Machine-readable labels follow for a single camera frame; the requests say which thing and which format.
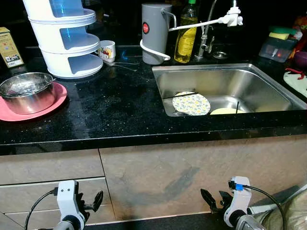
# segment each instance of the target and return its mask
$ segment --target black granite countertop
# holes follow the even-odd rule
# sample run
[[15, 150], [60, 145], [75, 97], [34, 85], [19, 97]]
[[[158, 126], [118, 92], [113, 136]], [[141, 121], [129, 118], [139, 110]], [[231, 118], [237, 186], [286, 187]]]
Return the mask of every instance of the black granite countertop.
[[[119, 146], [256, 138], [307, 134], [307, 110], [237, 115], [169, 117], [150, 65], [142, 62], [137, 46], [120, 47], [129, 62], [140, 62], [138, 72], [118, 67], [103, 68], [83, 80], [61, 80], [68, 99], [55, 111], [28, 121], [0, 121], [0, 155], [82, 150]], [[192, 64], [252, 63], [302, 100], [306, 99], [283, 81], [284, 65], [257, 57], [254, 61], [213, 59]], [[33, 58], [18, 71], [47, 72], [44, 60]]]

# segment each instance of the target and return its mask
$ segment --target gray water filter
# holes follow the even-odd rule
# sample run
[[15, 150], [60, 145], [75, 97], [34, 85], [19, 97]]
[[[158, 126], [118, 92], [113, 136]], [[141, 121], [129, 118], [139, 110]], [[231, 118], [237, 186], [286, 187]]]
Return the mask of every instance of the gray water filter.
[[[163, 3], [142, 4], [142, 40], [145, 47], [165, 53], [170, 18], [162, 10], [171, 12], [172, 5]], [[164, 58], [143, 50], [143, 61], [159, 65]]]

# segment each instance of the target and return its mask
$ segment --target dish soap bottle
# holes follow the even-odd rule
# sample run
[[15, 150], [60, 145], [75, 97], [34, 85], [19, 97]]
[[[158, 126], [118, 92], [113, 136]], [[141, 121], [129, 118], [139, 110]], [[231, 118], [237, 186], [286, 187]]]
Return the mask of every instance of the dish soap bottle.
[[[196, 0], [189, 0], [188, 5], [183, 9], [181, 14], [180, 25], [190, 25], [197, 23]], [[192, 55], [196, 27], [182, 29], [178, 32], [176, 41], [174, 59], [181, 63], [188, 63]]]

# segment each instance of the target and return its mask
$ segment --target white dish rack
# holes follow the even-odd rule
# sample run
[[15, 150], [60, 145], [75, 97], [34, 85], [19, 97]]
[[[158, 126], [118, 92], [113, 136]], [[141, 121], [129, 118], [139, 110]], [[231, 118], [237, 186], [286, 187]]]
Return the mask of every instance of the white dish rack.
[[59, 78], [84, 78], [98, 72], [102, 59], [90, 53], [100, 47], [99, 38], [85, 26], [96, 21], [93, 10], [81, 0], [23, 0], [28, 19], [48, 71]]

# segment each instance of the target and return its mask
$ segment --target box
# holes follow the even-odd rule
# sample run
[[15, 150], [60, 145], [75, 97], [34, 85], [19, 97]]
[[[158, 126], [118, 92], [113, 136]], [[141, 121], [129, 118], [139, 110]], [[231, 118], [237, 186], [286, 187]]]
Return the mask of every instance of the box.
[[0, 27], [0, 54], [8, 68], [24, 63], [10, 31], [5, 27]]
[[297, 40], [292, 38], [282, 40], [275, 37], [268, 37], [262, 45], [259, 56], [278, 62], [285, 62], [296, 43]]

